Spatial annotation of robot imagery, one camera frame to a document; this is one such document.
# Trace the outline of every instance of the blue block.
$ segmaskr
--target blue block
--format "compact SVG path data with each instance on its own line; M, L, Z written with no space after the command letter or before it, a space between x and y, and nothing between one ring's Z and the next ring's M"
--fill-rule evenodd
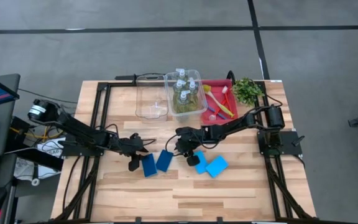
M219 175L222 171L224 171L227 168L228 164L223 159L222 156L218 156L214 159L208 166L205 167L205 169L209 172L212 178L215 178L217 175Z
M145 177L150 177L157 174L157 168L155 167L153 154L149 154L143 157L142 165Z
M155 166L157 167L158 170L166 172L168 170L169 164L171 163L172 157L173 157L172 152L163 150Z
M208 165L206 162L204 153L202 151L196 151L194 155L198 156L200 163L196 165L196 170L198 174L203 174L206 172L205 167Z

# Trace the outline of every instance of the gray carpet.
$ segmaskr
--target gray carpet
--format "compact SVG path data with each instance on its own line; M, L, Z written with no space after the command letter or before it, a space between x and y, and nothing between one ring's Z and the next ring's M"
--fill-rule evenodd
M358 1L255 0L260 26L358 25ZM152 26L249 26L247 1L0 0L0 29ZM261 32L271 79L284 81L302 142L317 215L358 222L358 30ZM20 87L76 101L83 80L116 75L200 71L203 78L262 78L252 31L0 35L0 75ZM35 96L21 93L25 118ZM50 216L58 177L20 183L17 218ZM42 202L34 210L32 203Z

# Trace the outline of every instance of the green plant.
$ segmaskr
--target green plant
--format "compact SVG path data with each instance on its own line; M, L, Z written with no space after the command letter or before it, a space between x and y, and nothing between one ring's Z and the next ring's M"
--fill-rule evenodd
M254 105L257 99L256 96L264 96L259 86L249 78L236 80L236 84L234 84L232 90L239 102L250 106Z

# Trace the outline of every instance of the yellow brush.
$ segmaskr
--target yellow brush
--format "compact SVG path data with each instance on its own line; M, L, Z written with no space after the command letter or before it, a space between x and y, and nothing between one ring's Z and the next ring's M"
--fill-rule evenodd
M204 92L205 94L207 94L208 96L210 96L214 101L215 103L218 105L218 107L220 107L225 113L227 113L228 115L230 115L230 117L234 117L234 114L229 110L227 109L225 106L223 106L222 104L220 104L220 102L218 102L216 99L215 99L215 96L212 94L211 92L211 87L209 85L203 85L203 88L204 88Z

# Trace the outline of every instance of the red plastic tray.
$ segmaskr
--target red plastic tray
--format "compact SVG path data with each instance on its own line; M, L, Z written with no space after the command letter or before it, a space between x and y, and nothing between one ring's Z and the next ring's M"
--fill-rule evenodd
M215 96L215 98L220 103L222 103L222 101L224 100L224 95L222 93L222 90L223 90L224 86L227 86L229 88L228 91L227 91L227 98L228 98L229 103L230 103L231 112L234 114L234 117L230 118L230 116L228 114L226 114L224 111L220 110L220 108L217 106L215 101L210 96L205 95L206 102L207 102L208 106L210 108L214 109L215 111L219 110L219 113L221 113L227 119L223 119L220 116L216 115L216 120L210 121L209 116L211 114L214 114L214 113L208 109L203 114L201 114L201 120L202 120L203 124L224 124L224 123L227 123L227 122L232 121L234 119L237 119L239 117L239 115L237 113L236 98L234 97L233 92L231 91L231 88L232 88L231 80L229 80L229 79L225 79L225 80L202 80L202 82L205 85L211 86L212 94ZM227 103L225 103L224 106L227 109L229 109Z

